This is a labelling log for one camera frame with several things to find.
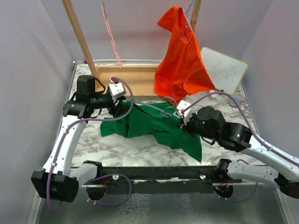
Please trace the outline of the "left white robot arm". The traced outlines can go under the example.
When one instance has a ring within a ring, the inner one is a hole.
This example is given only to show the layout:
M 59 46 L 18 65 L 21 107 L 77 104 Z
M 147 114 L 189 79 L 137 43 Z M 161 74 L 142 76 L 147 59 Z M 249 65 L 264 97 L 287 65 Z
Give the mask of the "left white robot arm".
M 92 75 L 77 78 L 77 89 L 71 99 L 63 106 L 61 128 L 52 152 L 39 171 L 34 171 L 31 181 L 41 198 L 51 206 L 52 200 L 73 202 L 79 187 L 87 182 L 98 184 L 103 180 L 103 166 L 100 162 L 85 161 L 79 168 L 72 170 L 71 162 L 78 140 L 95 110 L 108 109 L 118 116 L 126 92 L 131 93 L 129 85 L 118 77 L 111 77 L 108 87 L 96 91 L 100 80 Z

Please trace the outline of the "green t shirt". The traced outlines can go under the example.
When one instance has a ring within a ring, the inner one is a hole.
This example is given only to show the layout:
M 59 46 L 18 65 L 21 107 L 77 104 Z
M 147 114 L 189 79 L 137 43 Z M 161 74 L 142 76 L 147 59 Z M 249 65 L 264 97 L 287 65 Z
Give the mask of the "green t shirt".
M 178 126 L 179 117 L 169 102 L 153 103 L 149 106 L 134 104 L 130 114 L 117 121 L 102 122 L 101 136 L 117 134 L 125 138 L 151 134 L 156 141 L 171 149 L 182 149 L 190 157 L 201 162 L 200 136 L 190 137 Z

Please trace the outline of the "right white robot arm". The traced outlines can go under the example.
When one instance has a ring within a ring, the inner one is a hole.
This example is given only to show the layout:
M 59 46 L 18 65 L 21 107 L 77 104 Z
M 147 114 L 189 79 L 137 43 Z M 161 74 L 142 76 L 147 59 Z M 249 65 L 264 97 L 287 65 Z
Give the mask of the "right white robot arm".
M 230 159 L 219 160 L 214 171 L 219 182 L 250 180 L 272 185 L 283 194 L 299 197 L 299 159 L 266 142 L 251 128 L 227 122 L 222 113 L 206 106 L 194 113 L 187 103 L 177 107 L 179 127 L 189 135 L 226 150 L 249 155 L 262 165 L 247 165 Z

